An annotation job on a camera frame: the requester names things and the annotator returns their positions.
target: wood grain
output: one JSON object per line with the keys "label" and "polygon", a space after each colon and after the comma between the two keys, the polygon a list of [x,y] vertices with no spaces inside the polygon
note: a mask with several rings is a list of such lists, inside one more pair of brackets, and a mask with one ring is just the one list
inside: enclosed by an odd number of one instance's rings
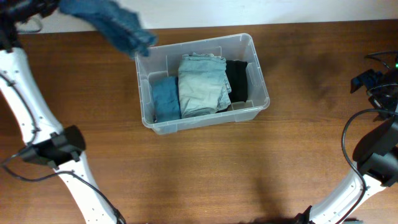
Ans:
{"label": "wood grain", "polygon": [[[158,136],[141,123],[136,68],[96,32],[23,35],[44,98],[64,126],[76,124],[100,189],[129,223],[237,223],[294,217],[349,171],[340,148],[347,119],[370,108],[349,81],[374,68],[363,55],[398,49],[398,21],[154,30],[159,45],[246,32],[256,46],[271,105],[253,121]],[[376,127],[358,118],[348,149]],[[22,147],[0,100],[0,157]],[[28,177],[51,173],[21,162]],[[30,184],[0,172],[0,223],[84,223],[60,179]],[[398,187],[352,214],[397,223]]]}

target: blue denim clothing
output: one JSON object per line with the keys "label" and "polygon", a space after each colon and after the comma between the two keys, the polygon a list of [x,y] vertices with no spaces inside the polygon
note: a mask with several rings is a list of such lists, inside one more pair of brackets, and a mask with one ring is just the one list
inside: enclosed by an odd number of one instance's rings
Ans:
{"label": "blue denim clothing", "polygon": [[148,46],[157,37],[142,29],[138,15],[119,7],[112,0],[61,0],[60,11],[91,23],[117,49],[131,58],[135,52],[148,56]]}
{"label": "blue denim clothing", "polygon": [[152,84],[157,123],[181,119],[177,84],[177,77],[163,78]]}
{"label": "blue denim clothing", "polygon": [[182,118],[214,114],[231,101],[226,60],[213,54],[183,55],[178,68],[178,90]]}

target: wooden table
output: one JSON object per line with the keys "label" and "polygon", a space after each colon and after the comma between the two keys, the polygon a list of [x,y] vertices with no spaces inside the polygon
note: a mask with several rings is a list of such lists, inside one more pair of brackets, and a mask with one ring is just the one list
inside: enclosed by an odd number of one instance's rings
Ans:
{"label": "wooden table", "polygon": [[[374,68],[367,53],[398,49],[398,21],[154,30],[159,45],[246,32],[257,49],[271,105],[253,121],[158,136],[141,123],[136,67],[96,32],[24,35],[34,77],[54,115],[76,124],[100,189],[129,223],[237,223],[294,217],[349,171],[340,148],[347,119],[370,108],[351,78]],[[0,100],[0,157],[23,145]],[[375,114],[348,131],[351,154]],[[21,162],[28,177],[52,171]],[[398,186],[352,214],[397,223]],[[30,184],[0,172],[0,223],[84,223],[59,178]]]}

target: plastic bin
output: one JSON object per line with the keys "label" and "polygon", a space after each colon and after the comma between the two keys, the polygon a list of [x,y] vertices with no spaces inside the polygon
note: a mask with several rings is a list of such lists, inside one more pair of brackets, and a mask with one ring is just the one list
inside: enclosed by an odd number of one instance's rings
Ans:
{"label": "plastic bin", "polygon": [[[207,40],[198,40],[181,44],[151,47],[150,57],[136,55],[139,99],[141,103],[142,123],[157,134],[175,133],[180,130],[254,119],[269,106],[270,99],[262,76],[253,39],[249,34],[236,34]],[[231,111],[185,118],[175,121],[155,123],[155,109],[151,84],[163,77],[177,76],[183,54],[214,54],[227,60],[248,62],[248,100],[233,103]]]}

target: storage box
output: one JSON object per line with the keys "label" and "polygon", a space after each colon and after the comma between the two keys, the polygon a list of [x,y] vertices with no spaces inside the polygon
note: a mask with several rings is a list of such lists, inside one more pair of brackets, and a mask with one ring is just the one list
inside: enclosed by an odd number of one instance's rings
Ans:
{"label": "storage box", "polygon": [[[236,34],[207,40],[198,40],[181,44],[151,47],[150,57],[136,55],[139,99],[141,103],[142,123],[157,134],[175,133],[189,128],[198,128],[212,124],[239,122],[254,119],[269,106],[270,100],[262,76],[253,39],[249,34]],[[233,103],[230,111],[185,118],[175,121],[155,123],[154,101],[151,84],[163,77],[178,76],[178,67],[184,54],[214,54],[227,60],[248,62],[248,100]]]}

